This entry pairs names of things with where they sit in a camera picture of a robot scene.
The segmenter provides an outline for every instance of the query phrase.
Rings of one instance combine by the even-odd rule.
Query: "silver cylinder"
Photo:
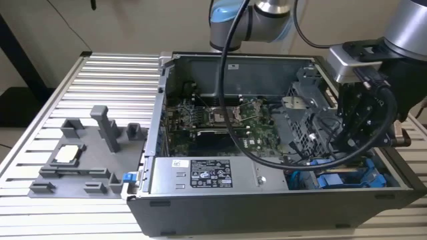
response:
[[[402,0],[386,30],[386,44],[409,58],[427,60],[427,6]]]
[[[286,14],[292,10],[289,0],[258,0],[255,5],[270,14]]]

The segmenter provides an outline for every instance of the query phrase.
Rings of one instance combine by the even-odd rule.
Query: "metal slats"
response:
[[[2,239],[149,239],[137,224],[122,199],[29,198],[29,186],[63,133],[66,118],[79,117],[83,125],[97,126],[90,117],[94,105],[109,106],[109,117],[121,127],[139,123],[149,128],[158,91],[159,57],[94,53],[82,71],[63,92],[50,117],[33,139],[23,144],[5,174],[0,176],[0,236]],[[427,185],[427,135],[421,126],[404,123],[413,139],[409,148],[398,151],[421,180]],[[341,239],[341,240],[425,240],[427,239],[427,196],[404,209],[382,212],[358,229],[300,232],[272,232],[203,235],[194,239]]]

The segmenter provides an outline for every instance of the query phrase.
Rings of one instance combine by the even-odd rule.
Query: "blue connector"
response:
[[[123,183],[130,183],[130,184],[137,183],[137,177],[138,177],[137,173],[126,173],[122,179]]]

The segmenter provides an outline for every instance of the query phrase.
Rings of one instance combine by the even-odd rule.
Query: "motherboard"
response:
[[[245,147],[259,157],[282,157],[278,128],[266,99],[227,99],[227,114]],[[169,149],[171,157],[242,156],[230,137],[225,114],[215,100],[194,94],[167,108]]]

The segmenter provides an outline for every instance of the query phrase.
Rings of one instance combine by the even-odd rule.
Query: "black cable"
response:
[[[227,39],[226,39],[226,43],[225,43],[225,48],[223,48],[223,52],[221,55],[221,61],[219,61],[219,75],[218,75],[218,89],[219,89],[219,94],[218,94],[218,98],[219,98],[219,105],[222,108],[222,112],[223,112],[223,116],[225,116],[225,122],[226,122],[226,126],[227,126],[227,130],[230,132],[230,136],[231,139],[238,147],[238,149],[242,151],[242,153],[245,153],[245,155],[257,163],[274,168],[274,169],[281,169],[281,170],[300,170],[300,171],[314,171],[314,170],[320,170],[320,169],[326,169],[326,168],[334,168],[340,165],[342,165],[346,162],[350,162],[352,160],[354,160],[354,158],[357,158],[358,156],[361,156],[361,154],[365,154],[366,151],[369,151],[372,149],[372,146],[376,144],[376,142],[378,141],[378,139],[381,137],[385,136],[390,125],[394,123],[396,121],[396,116],[397,116],[397,112],[398,112],[398,104],[397,104],[397,99],[396,96],[393,94],[393,92],[390,91],[389,88],[382,88],[380,89],[378,93],[378,97],[381,99],[384,99],[385,103],[386,103],[386,107],[388,107],[388,112],[386,112],[386,119],[382,122],[381,127],[378,128],[374,136],[372,137],[372,139],[365,143],[365,145],[357,149],[352,154],[349,154],[348,156],[345,156],[341,159],[337,159],[332,162],[328,163],[322,163],[318,165],[288,165],[288,164],[281,164],[281,163],[276,163],[272,161],[267,161],[265,159],[262,159],[261,157],[255,156],[250,151],[247,151],[247,149],[245,148],[239,137],[235,133],[233,124],[230,122],[230,116],[229,116],[229,111],[227,111],[227,107],[226,107],[226,96],[225,96],[225,74],[226,74],[226,64],[227,64],[227,54],[229,54],[229,50],[230,50],[230,45],[233,42],[233,38],[234,38],[234,34],[238,28],[238,24],[241,21],[241,18],[246,12],[246,9],[249,7],[250,4],[250,0],[245,0],[241,8],[238,10],[237,16],[233,20],[233,24],[231,24],[231,28],[229,31],[229,35],[227,35]]]
[[[332,149],[332,147],[330,147],[330,144],[332,144],[333,136],[334,136],[336,132],[337,132],[340,129],[341,129],[341,125],[338,125],[338,126],[334,128],[334,130],[333,130],[333,132],[330,133],[330,135],[329,135],[329,137],[328,137],[328,140],[326,140],[326,149],[328,149],[328,151],[329,151],[329,154],[332,154],[332,156],[334,157],[334,159],[338,159],[338,158],[337,158],[337,155],[336,155],[336,153],[334,153],[334,151],[333,151],[333,149]]]
[[[418,113],[417,113],[417,116],[416,116],[417,119],[422,116],[424,110],[425,110],[424,107],[418,110]]]
[[[297,32],[301,36],[301,38],[305,40],[305,42],[314,48],[317,49],[329,49],[330,47],[333,47],[334,45],[320,45],[316,44],[313,41],[309,40],[309,38],[305,36],[304,31],[301,29],[301,25],[300,25],[300,20],[298,20],[298,13],[297,13],[297,9],[298,9],[298,5],[300,5],[300,0],[296,0],[294,2],[294,9],[293,9],[293,19],[294,19],[294,24],[296,24],[296,29]]]
[[[5,148],[7,148],[7,149],[13,149],[13,147],[11,147],[11,146],[5,145],[5,144],[2,144],[2,143],[0,143],[0,146],[2,146],[2,147],[5,147]]]
[[[211,0],[211,3],[209,5],[209,15],[207,15],[209,27],[211,27],[211,14],[213,14],[211,12],[213,12],[214,1],[215,0]]]
[[[90,47],[90,45],[87,44],[87,42],[83,40],[83,38],[81,37],[79,33],[74,30],[73,26],[70,26],[63,14],[61,13],[61,11],[58,10],[58,8],[55,7],[55,5],[53,4],[51,0],[46,0],[49,2],[49,4],[51,4],[53,8],[55,9],[55,11],[58,12],[61,18],[65,20],[70,30],[74,32],[74,34],[78,36],[78,38],[82,40],[82,42],[85,43],[85,45],[87,46],[87,48],[90,49],[90,51],[93,52],[93,48]]]

